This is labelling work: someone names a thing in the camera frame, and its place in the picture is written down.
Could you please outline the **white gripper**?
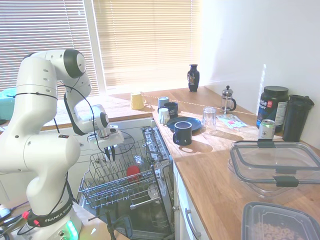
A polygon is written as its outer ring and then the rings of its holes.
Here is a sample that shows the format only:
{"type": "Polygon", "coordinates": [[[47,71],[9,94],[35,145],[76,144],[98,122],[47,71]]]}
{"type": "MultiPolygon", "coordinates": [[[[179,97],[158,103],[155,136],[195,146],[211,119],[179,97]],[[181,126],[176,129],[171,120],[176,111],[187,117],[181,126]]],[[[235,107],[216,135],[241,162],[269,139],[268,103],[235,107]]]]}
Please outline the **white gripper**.
{"type": "Polygon", "coordinates": [[[117,131],[116,133],[109,135],[106,139],[102,139],[97,135],[89,136],[87,139],[91,150],[104,149],[104,154],[108,161],[111,160],[109,147],[111,150],[112,160],[114,161],[116,157],[114,145],[122,144],[124,140],[125,139],[121,131],[117,131]]]}

